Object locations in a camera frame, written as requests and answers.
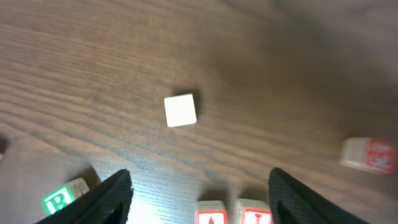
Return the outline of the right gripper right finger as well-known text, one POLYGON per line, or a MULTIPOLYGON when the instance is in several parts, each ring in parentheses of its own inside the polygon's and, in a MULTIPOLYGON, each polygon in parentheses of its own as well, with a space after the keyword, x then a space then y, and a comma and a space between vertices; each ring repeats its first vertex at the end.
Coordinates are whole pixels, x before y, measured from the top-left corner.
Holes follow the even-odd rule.
POLYGON ((281 168, 271 170, 268 184, 269 205, 275 224, 367 224, 281 168))

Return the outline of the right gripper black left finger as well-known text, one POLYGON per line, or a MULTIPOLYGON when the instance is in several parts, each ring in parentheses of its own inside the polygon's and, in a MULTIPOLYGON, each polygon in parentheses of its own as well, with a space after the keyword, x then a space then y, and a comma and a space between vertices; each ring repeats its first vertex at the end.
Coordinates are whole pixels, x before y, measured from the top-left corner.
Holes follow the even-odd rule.
POLYGON ((126 224, 133 192, 130 172, 121 169, 38 224, 126 224))

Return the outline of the red letter I block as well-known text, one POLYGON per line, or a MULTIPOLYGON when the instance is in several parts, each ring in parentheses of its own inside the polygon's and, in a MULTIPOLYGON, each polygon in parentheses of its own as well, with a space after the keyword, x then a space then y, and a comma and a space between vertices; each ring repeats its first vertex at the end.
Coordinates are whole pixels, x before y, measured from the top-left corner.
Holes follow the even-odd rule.
POLYGON ((235 224, 273 224, 270 206, 261 200, 239 198, 235 209, 235 224))

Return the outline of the red letter A block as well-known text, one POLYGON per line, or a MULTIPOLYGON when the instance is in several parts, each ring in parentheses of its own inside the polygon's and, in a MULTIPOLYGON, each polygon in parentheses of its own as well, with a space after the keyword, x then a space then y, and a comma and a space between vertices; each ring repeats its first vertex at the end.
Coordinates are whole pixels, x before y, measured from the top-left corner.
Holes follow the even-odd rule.
POLYGON ((221 200, 201 200, 197 202, 195 224, 227 224, 228 213, 221 200))

